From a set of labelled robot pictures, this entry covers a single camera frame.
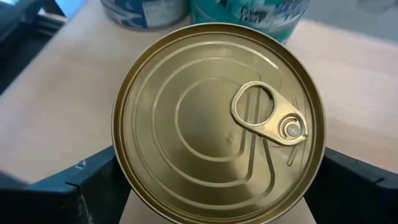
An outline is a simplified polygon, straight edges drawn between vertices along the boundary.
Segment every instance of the black holder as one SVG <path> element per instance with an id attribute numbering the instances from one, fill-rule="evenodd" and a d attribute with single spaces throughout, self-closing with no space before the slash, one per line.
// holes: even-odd
<path id="1" fill-rule="evenodd" d="M 0 174 L 0 223 L 119 223 L 130 190 L 112 146 L 29 186 Z M 304 197 L 318 224 L 398 223 L 398 175 L 332 149 Z"/>

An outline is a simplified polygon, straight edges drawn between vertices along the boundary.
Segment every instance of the background can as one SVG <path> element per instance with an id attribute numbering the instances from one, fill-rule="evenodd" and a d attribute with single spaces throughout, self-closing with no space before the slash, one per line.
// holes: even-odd
<path id="1" fill-rule="evenodd" d="M 101 0 L 105 13 L 127 28 L 165 27 L 185 17 L 189 0 Z"/>
<path id="2" fill-rule="evenodd" d="M 192 24 L 229 22 L 286 43 L 310 0 L 192 0 Z"/>

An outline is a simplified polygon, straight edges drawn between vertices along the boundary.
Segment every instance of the can rim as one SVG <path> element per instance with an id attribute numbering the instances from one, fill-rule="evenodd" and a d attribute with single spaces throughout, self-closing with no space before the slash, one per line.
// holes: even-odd
<path id="1" fill-rule="evenodd" d="M 287 48 L 285 48 L 283 45 L 281 45 L 278 41 L 276 41 L 274 38 L 259 32 L 258 30 L 252 29 L 250 27 L 246 27 L 246 26 L 242 26 L 242 25 L 237 25 L 237 24 L 230 24 L 230 23 L 225 23 L 225 22 L 209 22 L 206 24 L 194 24 L 194 25 L 190 25 L 190 26 L 186 26 L 186 27 L 182 27 L 179 28 L 177 30 L 174 30 L 172 32 L 170 32 L 169 34 L 163 35 L 161 38 L 159 38 L 158 40 L 156 40 L 155 42 L 151 43 L 148 47 L 146 47 L 134 60 L 134 62 L 132 63 L 132 65 L 130 66 L 129 72 L 127 73 L 127 75 L 125 76 L 125 79 L 123 80 L 121 87 L 118 91 L 118 94 L 116 96 L 116 99 L 114 101 L 113 104 L 113 111 L 112 111 L 112 117 L 111 117 L 111 133 L 112 133 L 112 140 L 113 140 L 113 144 L 114 144 L 114 150 L 115 150 L 115 154 L 116 154 L 116 158 L 118 160 L 119 165 L 121 166 L 121 170 L 124 174 L 124 176 L 126 177 L 127 181 L 129 182 L 130 186 L 132 187 L 133 191 L 135 194 L 137 194 L 137 196 L 146 204 L 146 206 L 148 206 L 151 210 L 153 210 L 155 213 L 157 213 L 158 215 L 162 216 L 163 218 L 165 218 L 166 220 L 173 222 L 173 223 L 177 223 L 177 224 L 183 224 L 185 222 L 189 222 L 189 223 L 200 223 L 200 222 L 196 222 L 193 220 L 189 220 L 189 214 L 184 214 L 184 216 L 181 216 L 175 212 L 172 212 L 171 209 L 165 208 L 164 203 L 161 201 L 161 199 L 157 198 L 152 192 L 149 191 L 149 189 L 147 189 L 147 187 L 137 178 L 135 177 L 135 175 L 133 175 L 134 173 L 134 169 L 131 167 L 131 165 L 128 163 L 129 158 L 126 155 L 126 148 L 123 146 L 123 140 L 120 138 L 120 130 L 121 130 L 121 126 L 118 125 L 119 122 L 119 118 L 120 114 L 123 113 L 122 108 L 123 105 L 126 104 L 125 100 L 126 97 L 128 96 L 129 93 L 129 89 L 131 87 L 131 84 L 134 83 L 134 79 L 136 78 L 136 75 L 132 76 L 131 79 L 126 79 L 130 72 L 132 71 L 133 67 L 136 66 L 136 63 L 140 61 L 141 57 L 144 54 L 147 54 L 148 51 L 153 48 L 153 46 L 155 46 L 156 44 L 158 44 L 161 40 L 163 40 L 166 37 L 169 37 L 171 35 L 174 35 L 178 32 L 181 32 L 185 29 L 192 29 L 194 27 L 200 27 L 200 26 L 212 26 L 212 25 L 218 25 L 218 26 L 234 26 L 234 27 L 240 27 L 246 30 L 250 30 L 251 32 L 255 32 L 257 33 L 257 35 L 261 35 L 261 36 L 265 36 L 266 38 L 270 39 L 270 41 L 273 44 L 277 44 L 279 45 L 279 50 L 282 49 L 284 51 L 286 51 L 286 54 L 289 55 L 289 57 L 292 58 L 292 61 L 295 62 L 294 64 L 296 66 L 298 66 L 302 71 L 301 72 L 296 72 L 296 73 L 306 73 L 306 78 L 309 80 L 309 83 L 311 83 L 311 89 L 312 89 L 312 94 L 311 94 L 311 98 L 309 98 L 308 100 L 311 102 L 310 104 L 312 105 L 312 107 L 314 108 L 315 105 L 317 107 L 317 109 L 314 109 L 312 111 L 312 116 L 314 117 L 314 111 L 317 111 L 317 115 L 321 116 L 318 118 L 317 121 L 323 121 L 323 124 L 321 125 L 316 125 L 314 127 L 323 127 L 320 130 L 316 130 L 314 131 L 314 133 L 316 132 L 321 132 L 323 133 L 323 141 L 319 142 L 318 141 L 318 147 L 322 147 L 321 150 L 318 150 L 318 155 L 317 157 L 319 157 L 319 161 L 315 164 L 314 166 L 314 162 L 308 162 L 304 172 L 302 172 L 299 177 L 298 177 L 298 181 L 291 186 L 290 188 L 293 189 L 288 189 L 286 191 L 286 193 L 289 193 L 286 195 L 282 195 L 281 198 L 283 200 L 279 200 L 279 201 L 275 201 L 278 202 L 279 205 L 284 205 L 286 204 L 286 200 L 287 198 L 291 198 L 290 196 L 293 195 L 295 192 L 301 192 L 298 194 L 298 197 L 295 197 L 296 199 L 293 200 L 293 202 L 290 202 L 287 206 L 284 207 L 283 210 L 279 210 L 276 212 L 276 214 L 272 215 L 271 218 L 267 219 L 266 221 L 262 222 L 262 223 L 269 223 L 275 219 L 278 219 L 279 217 L 281 217 L 282 215 L 284 215 L 285 213 L 287 213 L 291 208 L 293 208 L 304 196 L 305 192 L 308 190 L 308 188 L 311 186 L 318 170 L 319 167 L 322 163 L 322 158 L 323 155 L 325 153 L 325 145 L 326 145 L 326 116 L 325 116 L 325 109 L 322 103 L 322 99 L 320 97 L 318 88 L 314 85 L 315 82 L 313 80 L 313 78 L 310 76 L 310 74 L 308 73 L 307 69 L 303 66 L 303 63 Z M 161 49 L 165 48 L 166 46 L 172 44 L 172 42 L 163 45 Z M 274 49 L 270 49 L 269 50 L 273 51 L 276 55 L 278 55 L 286 65 L 289 65 L 289 67 L 295 71 L 292 66 L 290 65 L 290 63 L 288 63 L 288 61 L 285 59 L 285 57 L 282 57 L 280 54 L 278 54 L 277 52 L 275 52 Z M 138 68 L 136 69 L 136 71 L 139 71 L 143 66 L 145 65 L 145 63 L 142 63 L 138 66 Z M 312 150 L 312 153 L 310 154 L 310 156 L 308 157 L 308 161 L 312 161 L 314 158 L 314 150 Z M 309 170 L 313 171 L 313 175 L 308 176 L 308 172 Z M 268 210 L 269 213 L 271 212 L 275 212 L 275 210 L 279 208 L 278 206 L 276 207 L 271 207 L 270 210 Z M 264 211 L 260 210 L 256 213 L 253 214 L 249 214 L 250 217 L 255 217 L 257 216 L 259 213 L 264 213 Z M 245 220 L 245 222 L 247 223 L 252 223 L 253 222 L 253 218 L 250 218 L 248 220 Z"/>

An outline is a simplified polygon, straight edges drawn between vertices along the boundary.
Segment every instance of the tin can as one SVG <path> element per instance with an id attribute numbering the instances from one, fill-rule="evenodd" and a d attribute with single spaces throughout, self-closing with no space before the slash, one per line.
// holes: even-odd
<path id="1" fill-rule="evenodd" d="M 105 13 L 127 28 L 165 27 L 184 18 L 189 0 L 101 0 Z"/>
<path id="2" fill-rule="evenodd" d="M 259 30 L 286 43 L 309 0 L 193 0 L 192 24 L 230 22 Z"/>
<path id="3" fill-rule="evenodd" d="M 113 143 L 133 190 L 174 223 L 267 223 L 304 195 L 325 117 L 303 65 L 244 26 L 206 23 L 148 47 L 125 77 Z"/>

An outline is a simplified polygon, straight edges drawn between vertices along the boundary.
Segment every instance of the metal surface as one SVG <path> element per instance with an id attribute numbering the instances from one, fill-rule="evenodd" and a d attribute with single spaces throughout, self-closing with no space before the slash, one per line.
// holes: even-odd
<path id="1" fill-rule="evenodd" d="M 246 90 L 236 102 L 242 120 L 266 121 L 284 98 L 307 128 L 291 120 L 281 131 L 297 125 L 305 141 L 282 146 L 235 122 L 231 102 L 253 81 L 280 96 Z M 203 24 L 169 34 L 134 62 L 115 102 L 113 141 L 134 191 L 163 217 L 266 223 L 292 208 L 313 180 L 325 117 L 312 79 L 283 46 L 243 26 Z"/>

